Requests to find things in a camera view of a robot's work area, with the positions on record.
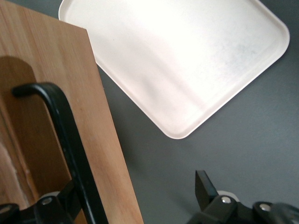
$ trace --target wooden panel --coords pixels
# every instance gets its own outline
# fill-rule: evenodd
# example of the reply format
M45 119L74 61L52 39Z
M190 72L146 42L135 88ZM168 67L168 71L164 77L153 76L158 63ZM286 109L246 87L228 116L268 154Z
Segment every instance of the wooden panel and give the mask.
M14 164L26 161L21 164L36 201L46 193L60 191L71 178L43 101L38 96L18 100L11 94L14 86L36 82L30 65L18 58L0 57L0 80L5 126L9 138L14 139L7 150L11 158L17 157Z
M24 209L33 203L34 199L26 182L25 169L15 154L14 141L8 135L3 109L0 99L0 203L17 203Z
M143 223L86 30L0 0L0 33L0 57L21 59L33 71L22 76L27 79L33 74L37 82L53 82L66 94L109 223ZM3 98L7 107L10 100ZM38 99L17 101L29 105ZM26 118L36 110L27 108ZM12 125L15 131L17 124ZM16 135L19 142L25 141L20 133Z

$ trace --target screw head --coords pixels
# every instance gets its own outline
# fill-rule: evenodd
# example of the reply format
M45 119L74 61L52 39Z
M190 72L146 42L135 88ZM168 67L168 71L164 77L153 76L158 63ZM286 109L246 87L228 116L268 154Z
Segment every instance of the screw head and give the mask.
M229 197L226 197L226 196L223 196L221 198L222 202L225 203L225 204L230 204L232 203L232 200L229 198Z
M260 208L263 211L270 211L271 210L271 207L269 205L267 205L267 204L264 204L264 203L260 204Z
M8 212L11 208L12 208L12 205L11 205L11 204L5 206L4 208L2 208L2 209L0 210L0 214L4 214L5 212Z
M52 201L52 198L47 197L47 198L42 200L42 205L47 205L47 204L51 203L51 201Z

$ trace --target gray floor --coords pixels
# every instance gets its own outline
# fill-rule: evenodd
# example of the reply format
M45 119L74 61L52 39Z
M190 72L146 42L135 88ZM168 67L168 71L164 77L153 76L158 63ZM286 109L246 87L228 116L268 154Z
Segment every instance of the gray floor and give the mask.
M61 0L11 0L56 17ZM166 137L99 68L146 224L186 224L199 210L195 170L242 203L299 207L299 1L262 0L289 28L287 52L182 140Z

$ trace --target tray rim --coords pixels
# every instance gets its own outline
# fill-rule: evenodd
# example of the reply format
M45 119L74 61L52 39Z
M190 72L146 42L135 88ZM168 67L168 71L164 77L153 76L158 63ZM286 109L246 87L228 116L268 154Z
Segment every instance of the tray rim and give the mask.
M67 22L63 19L65 14L63 11L74 1L77 0L62 0L59 11L58 11L58 18L61 21ZM205 116L204 119L202 119L197 125L194 125L190 128L185 128L181 132L171 132L170 130L166 129L163 125L160 124L159 120L155 117L151 116L151 113L147 112L146 108L144 108L140 103L137 102L137 100L134 99L134 96L131 96L131 94L128 94L128 92L125 90L125 88L122 87L121 84L119 84L113 76L109 74L109 72L103 68L104 66L101 65L98 58L95 56L95 61L99 67L114 81L114 83L117 84L117 86L141 109L143 113L146 114L146 116L168 137L172 139L183 139L187 136L189 136L194 130L196 130L199 126L201 126L204 122L206 122L212 115L214 115L218 110L220 110L228 101L230 101L233 97L235 97L239 92L241 92L247 85L249 85L254 79L256 79L260 74L262 74L265 70L267 70L270 66L272 66L288 49L289 43L290 43L290 32L288 27L271 11L269 10L260 0L247 0L255 4L259 10L263 10L264 13L266 13L269 17L269 19L272 20L273 23L276 24L277 27L280 27L280 31L282 33L282 36L284 36L284 39L282 39L283 42L279 44L280 49L276 49L275 52L279 52L276 54L273 59L267 63L267 66L265 66L263 69L260 69L259 72L257 72L254 76L252 76L251 79L248 79L243 86L238 88L234 94L231 94L230 97L226 98L222 103L220 103L217 107L215 107L212 112L209 113L208 116Z

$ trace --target black metal bracket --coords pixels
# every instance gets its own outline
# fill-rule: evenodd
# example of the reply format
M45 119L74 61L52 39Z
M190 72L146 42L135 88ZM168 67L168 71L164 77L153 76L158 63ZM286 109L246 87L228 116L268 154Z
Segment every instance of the black metal bracket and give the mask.
M81 210L73 182L70 181L57 196L46 196L27 209L17 204L0 205L1 224L73 224Z
M193 224L299 224L299 209L270 202L256 202L252 208L218 192L204 170L196 171L195 195L201 209Z
M43 99L52 118L75 192L78 195L87 222L89 224L107 224L108 220L65 94L53 83L25 84L13 88L12 94L15 97L37 94ZM57 203L57 208L59 208L58 202L60 200L56 198L52 198L51 203L41 207L41 209L39 209L39 202L37 202L36 208L34 208L35 216L39 217L40 214L44 214L46 211L44 208L49 207L52 202L53 204L54 202ZM4 223L2 217L4 218L6 214L8 213L3 212L0 214L0 223Z

